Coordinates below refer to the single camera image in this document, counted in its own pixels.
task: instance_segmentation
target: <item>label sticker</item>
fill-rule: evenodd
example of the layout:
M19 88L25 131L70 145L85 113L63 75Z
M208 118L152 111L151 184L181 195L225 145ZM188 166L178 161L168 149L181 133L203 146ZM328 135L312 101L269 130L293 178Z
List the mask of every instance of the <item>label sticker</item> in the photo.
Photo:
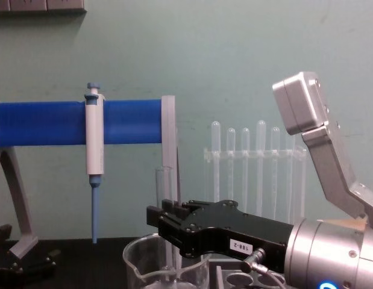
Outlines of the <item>label sticker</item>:
M250 255L253 252L252 245L249 245L249 244L237 241L237 240L233 240L233 239L230 239L230 249L240 252L240 253L247 254L247 255Z

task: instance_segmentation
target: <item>green wall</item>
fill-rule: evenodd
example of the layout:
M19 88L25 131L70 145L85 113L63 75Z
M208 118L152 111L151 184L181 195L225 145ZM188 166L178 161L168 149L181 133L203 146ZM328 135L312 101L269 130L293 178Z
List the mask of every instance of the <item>green wall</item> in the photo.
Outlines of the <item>green wall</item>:
M213 120L283 127L272 83L318 73L351 162L373 189L373 0L85 0L79 17L0 18L0 100L83 100L88 81L108 99L175 95L184 199L203 192ZM85 148L17 148L41 238L90 237ZM107 146L101 237L136 236L155 201L158 145ZM313 165L307 216L344 217ZM0 223L15 222L3 176Z

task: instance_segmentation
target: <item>blue led light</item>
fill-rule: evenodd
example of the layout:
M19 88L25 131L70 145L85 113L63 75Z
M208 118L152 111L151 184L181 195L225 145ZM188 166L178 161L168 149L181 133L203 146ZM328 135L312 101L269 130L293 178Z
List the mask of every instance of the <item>blue led light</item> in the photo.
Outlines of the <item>blue led light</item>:
M337 287L332 283L324 282L320 284L319 289L337 289Z

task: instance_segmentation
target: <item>black table surface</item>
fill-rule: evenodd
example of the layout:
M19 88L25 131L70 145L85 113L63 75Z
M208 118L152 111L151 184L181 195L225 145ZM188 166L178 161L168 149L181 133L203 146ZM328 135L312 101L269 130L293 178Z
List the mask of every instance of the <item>black table surface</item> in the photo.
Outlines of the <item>black table surface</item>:
M105 238L97 244L85 240L41 240L30 255L44 256L58 249L55 276L24 289L114 289L126 288L126 268L122 259L124 247L134 238Z

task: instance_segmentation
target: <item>robotic arm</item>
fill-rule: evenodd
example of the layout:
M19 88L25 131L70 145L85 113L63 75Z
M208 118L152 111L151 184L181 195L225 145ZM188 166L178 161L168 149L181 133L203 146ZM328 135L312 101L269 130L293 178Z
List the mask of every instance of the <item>robotic arm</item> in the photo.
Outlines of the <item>robotic arm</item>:
M311 220L292 226L242 213L232 200L164 201L148 207L148 224L188 258L223 253L244 259L244 271L284 272L296 288L373 289L373 192L354 176L317 75L300 72L273 91L288 133L300 132L308 146L325 197L354 218L367 215L365 231Z

